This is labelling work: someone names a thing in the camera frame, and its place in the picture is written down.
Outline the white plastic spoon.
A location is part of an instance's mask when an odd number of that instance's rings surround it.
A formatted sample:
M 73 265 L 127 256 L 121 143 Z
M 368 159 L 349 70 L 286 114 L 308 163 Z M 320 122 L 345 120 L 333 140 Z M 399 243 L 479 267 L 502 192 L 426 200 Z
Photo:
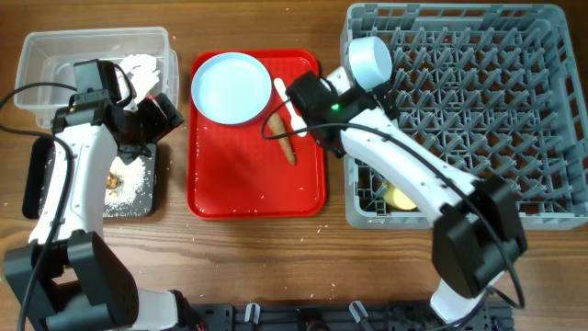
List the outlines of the white plastic spoon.
M 284 81 L 277 77 L 273 80 L 273 84 L 274 84 L 274 88 L 276 89 L 278 95 L 280 96 L 280 98 L 282 99 L 282 101 L 284 102 L 284 105 L 286 106 L 289 116 L 290 116 L 290 127 L 293 131 L 298 131 L 298 130 L 302 130 L 302 129 L 306 129 L 307 125 L 304 121 L 304 119 L 296 112 L 296 110 L 294 109 L 294 106 L 292 105 L 292 103 L 289 101 L 289 98 L 286 94 L 286 86 Z

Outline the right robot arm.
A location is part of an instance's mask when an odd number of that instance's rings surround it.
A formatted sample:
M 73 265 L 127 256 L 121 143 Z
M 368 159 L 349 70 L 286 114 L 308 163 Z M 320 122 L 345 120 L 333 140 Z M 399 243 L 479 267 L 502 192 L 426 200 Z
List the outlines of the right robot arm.
M 524 307 L 514 262 L 527 243 L 509 185 L 459 170 L 404 133 L 389 89 L 383 79 L 361 86 L 340 69 L 326 78 L 307 72 L 286 94 L 319 146 L 372 167 L 432 224 L 432 261 L 441 281 L 430 306 L 446 326 L 464 324 L 504 272 L 517 293 L 515 307 Z

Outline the yellow plastic cup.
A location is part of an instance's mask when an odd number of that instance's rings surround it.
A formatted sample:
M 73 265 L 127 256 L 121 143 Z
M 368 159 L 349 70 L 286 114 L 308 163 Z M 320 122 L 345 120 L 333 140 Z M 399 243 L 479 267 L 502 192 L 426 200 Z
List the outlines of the yellow plastic cup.
M 391 207 L 402 211 L 411 211 L 416 208 L 416 205 L 388 180 L 385 180 L 382 186 L 385 188 L 382 198 Z

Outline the dark brown food lump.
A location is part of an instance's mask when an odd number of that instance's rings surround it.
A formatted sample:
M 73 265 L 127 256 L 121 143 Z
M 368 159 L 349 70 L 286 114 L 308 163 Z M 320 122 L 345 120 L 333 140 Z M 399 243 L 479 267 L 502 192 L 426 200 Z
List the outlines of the dark brown food lump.
M 117 197 L 119 194 L 119 187 L 121 180 L 113 173 L 109 173 L 107 177 L 107 195 Z

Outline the light blue rice bowl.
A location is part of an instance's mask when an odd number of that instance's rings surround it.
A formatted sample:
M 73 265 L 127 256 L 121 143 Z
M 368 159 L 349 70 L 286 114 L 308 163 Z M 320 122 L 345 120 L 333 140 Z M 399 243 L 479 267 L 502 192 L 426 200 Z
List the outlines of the light blue rice bowl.
M 364 90 L 379 86 L 391 77 L 390 51 L 378 37 L 352 40 L 348 47 L 348 60 L 352 76 Z

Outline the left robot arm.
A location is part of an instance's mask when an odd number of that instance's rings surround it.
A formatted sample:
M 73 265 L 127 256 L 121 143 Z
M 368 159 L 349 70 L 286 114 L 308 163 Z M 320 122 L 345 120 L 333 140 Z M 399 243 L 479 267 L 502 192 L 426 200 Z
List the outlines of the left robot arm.
M 54 161 L 41 216 L 27 245 L 4 259 L 21 308 L 19 329 L 203 330 L 206 322 L 180 291 L 148 291 L 103 237 L 107 178 L 114 160 L 131 163 L 183 123 L 167 95 L 130 110 L 123 69 L 89 60 L 73 67 L 75 83 L 46 139 Z

